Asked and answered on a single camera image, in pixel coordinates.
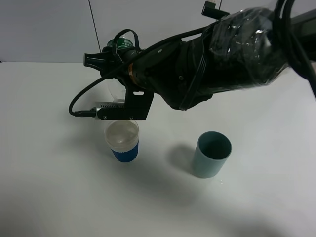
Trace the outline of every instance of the light blue cup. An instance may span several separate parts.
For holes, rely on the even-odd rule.
[[[229,139],[219,132],[206,132],[197,142],[192,162],[192,172],[200,178],[214,177],[231,154]]]

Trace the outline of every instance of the blue cup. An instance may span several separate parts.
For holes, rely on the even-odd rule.
[[[229,139],[219,132],[206,132],[197,142],[192,172],[200,178],[214,177],[232,152]]]
[[[112,121],[105,129],[105,140],[120,162],[131,162],[137,157],[139,127],[135,121]]]

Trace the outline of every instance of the table surface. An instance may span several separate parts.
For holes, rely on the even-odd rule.
[[[81,64],[0,64],[0,233],[10,237],[314,237],[316,103],[288,70],[272,85],[225,92],[186,112],[155,95],[140,151],[124,164],[106,122],[68,114],[99,77]],[[111,101],[106,83],[75,109]],[[225,134],[217,176],[189,164],[198,137]]]

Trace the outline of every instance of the plastic wrap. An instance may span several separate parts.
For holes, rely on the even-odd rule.
[[[209,44],[212,93],[268,85],[287,61],[272,31],[273,12],[250,8],[221,19]]]

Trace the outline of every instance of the clear plastic cup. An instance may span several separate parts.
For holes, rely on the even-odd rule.
[[[139,127],[137,122],[110,122],[105,129],[105,141],[120,162],[131,162],[138,154]]]

